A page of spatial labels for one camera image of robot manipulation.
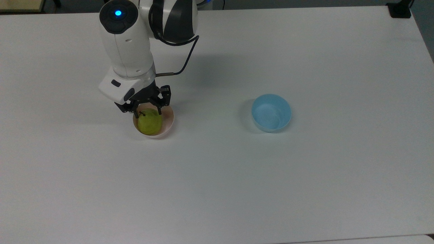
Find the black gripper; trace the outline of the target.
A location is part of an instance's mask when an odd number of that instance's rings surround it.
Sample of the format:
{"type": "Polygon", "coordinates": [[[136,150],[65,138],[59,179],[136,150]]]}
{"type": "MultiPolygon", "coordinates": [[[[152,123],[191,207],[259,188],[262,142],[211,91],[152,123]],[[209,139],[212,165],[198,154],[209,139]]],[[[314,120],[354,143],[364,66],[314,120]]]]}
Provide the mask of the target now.
{"type": "Polygon", "coordinates": [[[162,115],[162,108],[170,105],[172,91],[169,85],[163,85],[158,88],[156,82],[153,81],[150,85],[137,91],[129,100],[129,103],[115,105],[123,113],[133,113],[135,118],[139,118],[137,108],[141,103],[151,103],[158,108],[159,115],[162,115]]]}

